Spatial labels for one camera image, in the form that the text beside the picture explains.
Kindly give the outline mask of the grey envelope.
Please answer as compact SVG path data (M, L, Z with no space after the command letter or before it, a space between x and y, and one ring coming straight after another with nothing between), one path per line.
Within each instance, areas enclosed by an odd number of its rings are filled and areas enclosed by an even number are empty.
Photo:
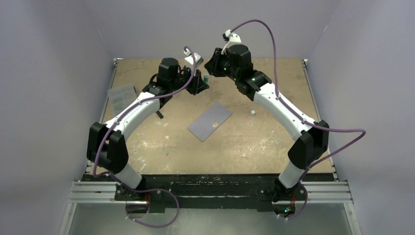
M232 112L219 102L212 104L187 129L201 142L204 142Z

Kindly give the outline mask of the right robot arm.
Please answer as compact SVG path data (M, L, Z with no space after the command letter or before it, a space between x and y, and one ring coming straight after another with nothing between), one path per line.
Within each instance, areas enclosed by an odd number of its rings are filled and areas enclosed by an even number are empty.
M289 162L275 185L276 196L287 199L305 171L327 151L329 125L323 120L315 122L277 91L265 73L254 69L251 53L243 44L217 47L205 69L214 77L233 80L241 94L268 110L294 140L288 151Z

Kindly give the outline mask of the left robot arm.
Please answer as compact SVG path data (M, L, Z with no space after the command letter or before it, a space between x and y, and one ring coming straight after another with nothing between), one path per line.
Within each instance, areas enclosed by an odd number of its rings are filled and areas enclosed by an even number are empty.
M197 68L203 63L199 54L185 58L181 67L177 59L163 58L158 72L143 88L138 97L123 111L104 124L95 122L89 130L86 157L93 162L92 175L99 166L106 174L115 176L127 186L127 194L133 200L140 200L146 194L145 178L128 163L126 141L130 135L152 114L159 110L173 95L187 90L196 95L209 88Z

